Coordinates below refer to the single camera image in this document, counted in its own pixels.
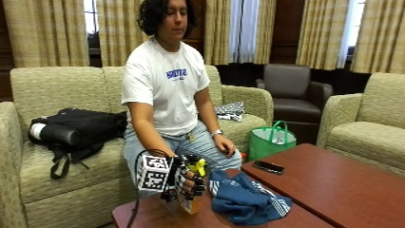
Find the sofa armrest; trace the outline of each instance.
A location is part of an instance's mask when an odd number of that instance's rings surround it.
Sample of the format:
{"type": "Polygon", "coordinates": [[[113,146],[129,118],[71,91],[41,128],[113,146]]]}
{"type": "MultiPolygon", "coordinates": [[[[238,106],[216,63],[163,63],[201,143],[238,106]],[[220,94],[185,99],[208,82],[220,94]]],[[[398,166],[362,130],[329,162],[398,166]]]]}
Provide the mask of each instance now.
{"type": "Polygon", "coordinates": [[[332,96],[322,111],[317,142],[318,147],[325,148],[332,129],[341,124],[356,121],[362,93],[332,96]]]}
{"type": "Polygon", "coordinates": [[[223,85],[223,102],[242,102],[246,114],[261,117],[266,125],[273,121],[273,100],[266,90],[254,87],[223,85]]]}
{"type": "Polygon", "coordinates": [[[0,227],[28,227],[20,198],[23,135],[12,102],[0,103],[0,227]]]}
{"type": "Polygon", "coordinates": [[[324,109],[329,97],[333,95],[333,87],[329,84],[322,84],[317,82],[309,83],[308,97],[309,101],[318,107],[324,109]]]}

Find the table top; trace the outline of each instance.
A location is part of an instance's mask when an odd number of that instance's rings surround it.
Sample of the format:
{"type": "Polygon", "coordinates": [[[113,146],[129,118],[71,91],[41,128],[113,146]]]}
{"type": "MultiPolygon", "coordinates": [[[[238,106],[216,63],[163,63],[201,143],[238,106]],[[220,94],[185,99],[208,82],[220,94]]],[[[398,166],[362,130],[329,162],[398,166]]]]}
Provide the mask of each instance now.
{"type": "Polygon", "coordinates": [[[404,227],[405,178],[310,144],[261,159],[284,175],[241,170],[334,226],[404,227]]]}
{"type": "MultiPolygon", "coordinates": [[[[227,171],[230,176],[236,175],[238,170],[227,171]]],[[[141,228],[165,228],[165,227],[196,227],[219,228],[240,227],[227,219],[227,215],[219,214],[212,210],[212,194],[209,190],[200,197],[199,209],[196,214],[189,215],[180,207],[177,202],[167,203],[160,199],[160,194],[141,199],[139,202],[139,213],[132,227],[141,228]]],[[[127,227],[135,203],[129,202],[113,209],[113,220],[119,228],[127,227]]],[[[262,225],[242,227],[332,227],[322,219],[309,213],[298,205],[293,205],[288,215],[284,218],[273,220],[262,225]]]]}

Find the blue jeans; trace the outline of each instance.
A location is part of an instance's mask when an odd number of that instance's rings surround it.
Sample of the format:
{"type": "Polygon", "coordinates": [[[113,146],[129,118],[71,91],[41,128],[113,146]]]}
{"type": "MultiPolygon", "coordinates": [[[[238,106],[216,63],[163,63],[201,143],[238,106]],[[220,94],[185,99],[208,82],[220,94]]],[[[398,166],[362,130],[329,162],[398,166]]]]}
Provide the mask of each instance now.
{"type": "MultiPolygon", "coordinates": [[[[229,168],[241,168],[241,153],[237,150],[236,154],[227,158],[227,156],[220,152],[216,147],[215,140],[208,131],[207,126],[203,122],[199,121],[196,128],[191,131],[193,140],[189,140],[188,134],[181,136],[167,136],[161,135],[167,145],[171,147],[172,151],[177,155],[196,155],[203,158],[208,164],[209,170],[212,169],[229,169],[229,168]]],[[[140,143],[137,134],[132,128],[128,128],[125,131],[125,145],[124,145],[124,156],[131,170],[131,176],[133,183],[136,183],[136,158],[139,153],[144,150],[144,147],[140,143]]],[[[139,197],[145,197],[156,192],[141,192],[139,191],[139,197]]]]}

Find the green shopping bag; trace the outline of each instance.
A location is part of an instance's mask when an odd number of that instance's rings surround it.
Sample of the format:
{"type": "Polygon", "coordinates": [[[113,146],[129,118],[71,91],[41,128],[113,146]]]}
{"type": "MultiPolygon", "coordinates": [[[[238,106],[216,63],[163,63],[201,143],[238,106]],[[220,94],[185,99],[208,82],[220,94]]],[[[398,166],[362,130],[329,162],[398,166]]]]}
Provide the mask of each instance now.
{"type": "Polygon", "coordinates": [[[294,146],[296,137],[284,121],[277,121],[272,127],[256,127],[250,131],[249,160],[254,161],[294,146]]]}

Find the curly dark hair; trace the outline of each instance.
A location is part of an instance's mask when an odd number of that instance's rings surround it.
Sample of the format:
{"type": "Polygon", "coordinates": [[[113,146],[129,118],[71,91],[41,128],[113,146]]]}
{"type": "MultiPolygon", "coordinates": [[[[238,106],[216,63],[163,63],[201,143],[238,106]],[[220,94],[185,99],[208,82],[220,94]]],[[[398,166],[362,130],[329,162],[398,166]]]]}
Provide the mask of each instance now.
{"type": "MultiPolygon", "coordinates": [[[[147,35],[156,35],[159,26],[167,17],[168,0],[144,0],[139,7],[139,27],[147,35]]],[[[191,0],[187,0],[188,6],[188,28],[184,35],[187,38],[192,29],[197,26],[197,19],[193,12],[191,0]]]]}

